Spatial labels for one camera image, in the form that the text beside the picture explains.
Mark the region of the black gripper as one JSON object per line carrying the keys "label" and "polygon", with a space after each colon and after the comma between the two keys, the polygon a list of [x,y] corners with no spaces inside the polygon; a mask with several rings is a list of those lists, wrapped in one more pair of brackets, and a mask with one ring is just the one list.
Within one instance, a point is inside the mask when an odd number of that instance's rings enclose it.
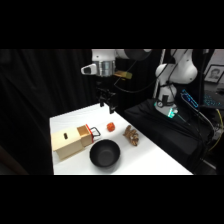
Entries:
{"label": "black gripper", "polygon": [[96,80],[96,96],[100,103],[100,107],[104,104],[109,105],[109,113],[113,114],[117,105],[117,94],[113,90],[112,77],[98,77]]}

